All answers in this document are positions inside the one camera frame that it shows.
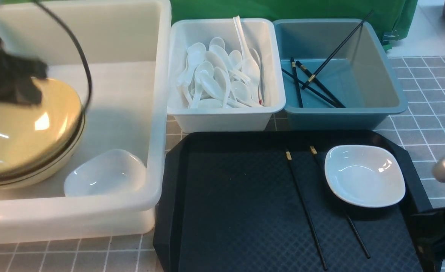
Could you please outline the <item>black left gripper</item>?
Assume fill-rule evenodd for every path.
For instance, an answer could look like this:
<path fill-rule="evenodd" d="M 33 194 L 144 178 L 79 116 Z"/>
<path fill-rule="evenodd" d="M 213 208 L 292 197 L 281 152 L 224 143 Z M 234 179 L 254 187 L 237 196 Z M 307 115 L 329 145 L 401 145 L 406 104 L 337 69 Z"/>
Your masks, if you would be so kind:
<path fill-rule="evenodd" d="M 40 59 L 6 52 L 0 37 L 0 103 L 39 106 L 42 91 L 33 79 L 46 80 L 48 65 Z"/>

